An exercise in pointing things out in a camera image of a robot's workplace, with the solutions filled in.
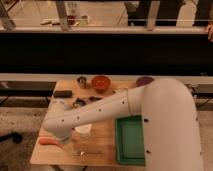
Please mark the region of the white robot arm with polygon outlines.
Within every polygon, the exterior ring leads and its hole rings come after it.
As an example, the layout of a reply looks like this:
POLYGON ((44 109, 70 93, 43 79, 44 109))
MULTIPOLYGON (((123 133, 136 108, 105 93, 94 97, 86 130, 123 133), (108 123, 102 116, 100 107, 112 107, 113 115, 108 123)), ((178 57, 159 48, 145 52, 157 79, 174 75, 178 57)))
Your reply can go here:
POLYGON ((137 114, 142 116, 145 171, 204 171, 194 98, 173 78, 156 79, 73 110, 55 100, 43 128, 66 142, 76 126, 137 114))

